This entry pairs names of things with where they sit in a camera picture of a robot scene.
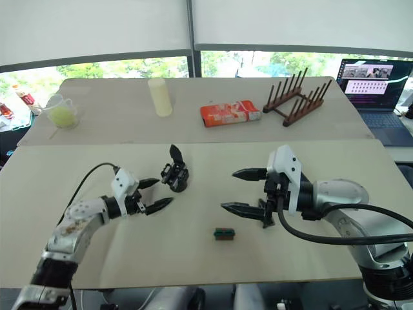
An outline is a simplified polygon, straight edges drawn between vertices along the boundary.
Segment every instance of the black cable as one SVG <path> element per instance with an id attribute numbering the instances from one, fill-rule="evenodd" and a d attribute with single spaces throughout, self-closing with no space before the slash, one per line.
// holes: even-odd
<path id="1" fill-rule="evenodd" d="M 307 234 L 305 232 L 301 232 L 296 230 L 295 228 L 291 227 L 288 222 L 285 220 L 284 217 L 284 210 L 283 210 L 283 202 L 284 198 L 279 197 L 277 200 L 277 213 L 278 218 L 282 226 L 294 236 L 316 243 L 323 243 L 323 244 L 332 244 L 332 245 L 372 245 L 372 244 L 385 244 L 385 243 L 402 243 L 402 242 L 411 242 L 413 241 L 413 234 L 392 234 L 392 235 L 384 235 L 384 236 L 373 236 L 373 237 L 351 237 L 351 238 L 344 238 L 344 237 L 324 237 L 324 236 L 316 236 L 313 234 Z M 386 214 L 392 218 L 395 218 L 402 223 L 408 225 L 410 228 L 413 228 L 413 222 L 410 221 L 408 218 L 397 214 L 393 211 L 383 209 L 380 207 L 375 207 L 373 205 L 362 205 L 362 204 L 343 204 L 343 205 L 334 205 L 332 207 L 327 208 L 323 215 L 327 215 L 329 212 L 339 209 L 363 209 L 363 210 L 370 210 L 374 212 L 378 212 L 381 214 Z"/>
<path id="2" fill-rule="evenodd" d="M 75 193 L 73 193 L 73 196 L 71 197 L 71 199 L 69 200 L 66 209 L 63 211 L 62 217 L 60 217 L 60 220 L 58 221 L 57 225 L 59 225 L 62 221 L 63 218 L 65 217 L 65 212 L 67 210 L 67 208 L 72 204 L 72 202 L 75 200 L 75 197 L 77 195 L 77 193 L 80 191 L 80 188 L 82 187 L 82 185 L 84 184 L 84 182 L 86 181 L 86 179 L 89 177 L 89 175 L 91 175 L 97 168 L 102 167 L 102 166 L 112 166 L 112 168 L 114 169 L 115 173 L 117 172 L 117 170 L 119 170 L 119 167 L 114 165 L 113 163 L 100 163 L 99 165 L 96 165 L 95 167 L 93 167 L 92 169 L 89 170 L 88 173 L 86 173 L 86 175 L 83 177 L 82 181 L 79 183 L 79 185 L 77 186 L 77 189 L 75 190 Z M 75 299 L 75 293 L 73 292 L 73 287 L 72 287 L 72 283 L 69 283 L 69 290 L 70 290 L 70 301 L 72 303 L 72 309 L 73 310 L 77 310 L 77 305 L 76 305 L 76 299 Z"/>

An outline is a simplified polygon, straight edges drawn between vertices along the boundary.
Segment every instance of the white bottle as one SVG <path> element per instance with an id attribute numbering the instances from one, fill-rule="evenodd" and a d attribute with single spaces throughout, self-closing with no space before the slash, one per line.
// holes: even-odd
<path id="1" fill-rule="evenodd" d="M 168 87 L 165 79 L 157 77 L 148 81 L 150 95 L 154 102 L 156 114 L 162 118 L 172 113 Z"/>

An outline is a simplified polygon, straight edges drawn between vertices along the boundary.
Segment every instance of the measuring cup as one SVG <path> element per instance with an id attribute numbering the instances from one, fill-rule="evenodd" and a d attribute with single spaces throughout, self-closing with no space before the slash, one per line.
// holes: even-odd
<path id="1" fill-rule="evenodd" d="M 60 94 L 52 94 L 43 111 L 56 127 L 70 129 L 79 123 L 72 100 L 63 99 Z"/>

